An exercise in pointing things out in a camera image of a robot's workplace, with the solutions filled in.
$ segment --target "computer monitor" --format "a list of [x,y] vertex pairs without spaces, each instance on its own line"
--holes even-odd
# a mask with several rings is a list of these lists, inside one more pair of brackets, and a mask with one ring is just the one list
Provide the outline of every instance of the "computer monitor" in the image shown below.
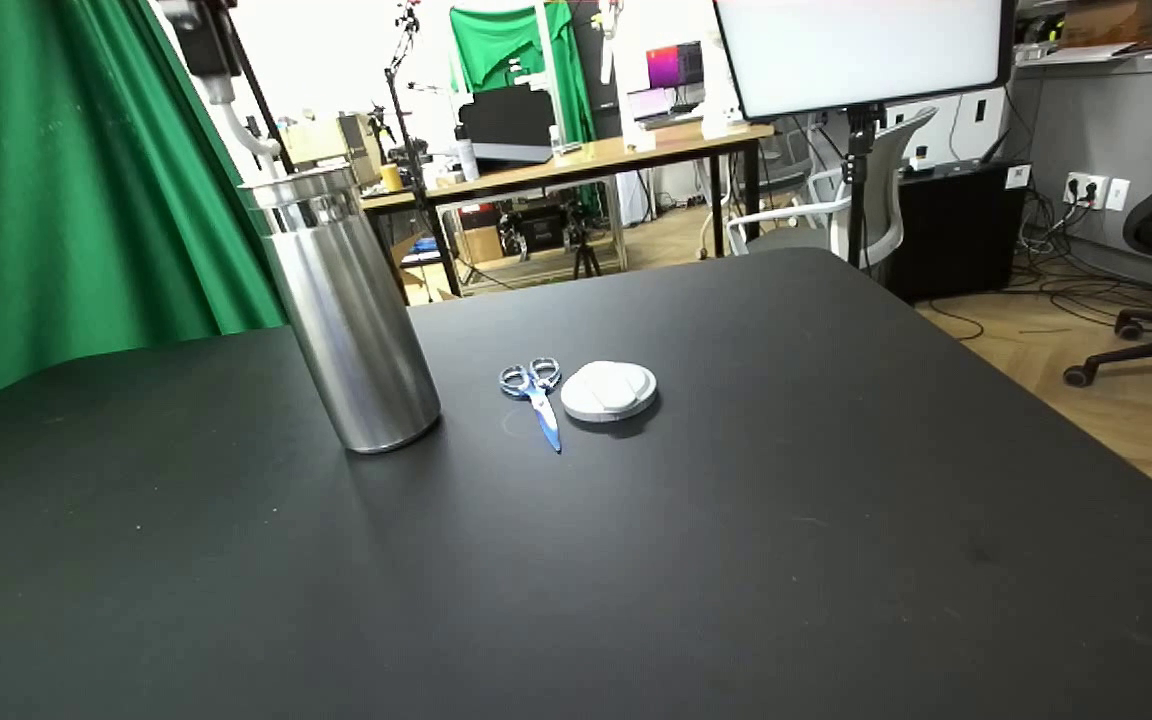
[[743,115],[1001,82],[1017,0],[713,0]]
[[698,40],[648,49],[648,88],[688,88],[704,82]]

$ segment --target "desk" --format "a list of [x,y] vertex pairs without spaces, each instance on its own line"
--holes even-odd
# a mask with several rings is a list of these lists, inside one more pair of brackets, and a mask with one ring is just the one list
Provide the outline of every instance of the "desk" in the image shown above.
[[[1152,482],[841,258],[410,314],[445,422],[372,459],[286,333],[0,393],[0,716],[1152,716]],[[550,457],[546,352],[665,405]]]
[[[721,176],[721,156],[727,152],[743,152],[743,202],[756,208],[758,202],[758,158],[756,146],[758,141],[774,137],[774,129],[769,122],[750,122],[750,129],[735,129],[727,137],[698,137],[698,122],[682,122],[682,129],[669,129],[660,133],[656,146],[632,152],[625,146],[621,137],[610,141],[593,141],[579,143],[566,156],[554,156],[546,163],[531,163],[531,169],[508,169],[508,172],[493,172],[469,185],[446,185],[446,189],[426,189],[426,202],[445,208],[445,202],[469,202],[469,198],[489,198],[489,195],[516,195],[516,191],[531,191],[531,189],[554,189],[554,185],[579,185],[593,176],[617,176],[617,172],[636,172],[636,169],[656,169],[656,163],[678,163],[678,158],[707,158],[707,214],[713,214],[713,234],[715,234],[715,254],[722,254],[722,176]],[[410,208],[417,195],[410,191],[395,191],[395,195],[375,195],[362,198],[362,211],[398,211]],[[452,290],[461,294],[461,280],[446,254],[446,241],[445,227],[433,227],[439,249],[445,249],[445,270]]]

